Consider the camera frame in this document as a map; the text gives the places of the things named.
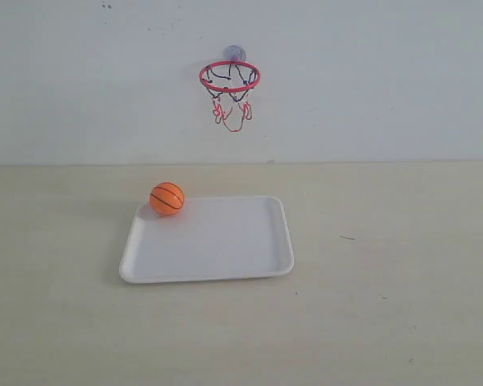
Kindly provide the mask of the small orange toy basketball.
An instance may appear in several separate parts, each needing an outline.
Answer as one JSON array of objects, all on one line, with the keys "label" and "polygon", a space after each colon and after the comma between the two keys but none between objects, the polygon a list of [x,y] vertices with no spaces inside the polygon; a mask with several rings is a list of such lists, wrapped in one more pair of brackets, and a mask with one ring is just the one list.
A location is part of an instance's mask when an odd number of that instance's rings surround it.
[{"label": "small orange toy basketball", "polygon": [[173,216],[181,211],[185,204],[184,192],[174,183],[163,182],[152,188],[149,205],[160,216]]}]

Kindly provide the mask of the clear suction cup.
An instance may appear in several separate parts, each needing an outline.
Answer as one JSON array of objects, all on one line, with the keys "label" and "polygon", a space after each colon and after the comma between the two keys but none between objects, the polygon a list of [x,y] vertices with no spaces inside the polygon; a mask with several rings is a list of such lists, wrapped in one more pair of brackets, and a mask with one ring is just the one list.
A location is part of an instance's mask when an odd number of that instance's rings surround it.
[{"label": "clear suction cup", "polygon": [[227,61],[246,61],[246,51],[238,45],[230,45],[223,50],[223,58]]}]

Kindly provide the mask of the red mini basketball hoop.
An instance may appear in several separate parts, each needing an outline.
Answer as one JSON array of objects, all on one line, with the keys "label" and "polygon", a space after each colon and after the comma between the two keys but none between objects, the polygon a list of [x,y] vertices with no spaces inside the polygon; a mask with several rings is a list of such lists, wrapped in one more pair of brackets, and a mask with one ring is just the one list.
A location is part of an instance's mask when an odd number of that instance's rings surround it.
[{"label": "red mini basketball hoop", "polygon": [[213,119],[230,133],[239,133],[253,118],[250,95],[261,81],[253,64],[240,60],[220,60],[204,66],[199,82],[208,93]]}]

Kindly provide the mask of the white rectangular plastic tray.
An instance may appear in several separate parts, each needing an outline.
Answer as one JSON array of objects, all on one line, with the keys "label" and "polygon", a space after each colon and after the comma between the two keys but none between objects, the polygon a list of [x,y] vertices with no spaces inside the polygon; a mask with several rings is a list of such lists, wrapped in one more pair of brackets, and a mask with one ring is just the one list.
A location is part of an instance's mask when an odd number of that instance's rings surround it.
[{"label": "white rectangular plastic tray", "polygon": [[162,217],[149,204],[134,219],[119,266],[130,284],[278,277],[295,264],[283,203],[272,196],[188,199]]}]

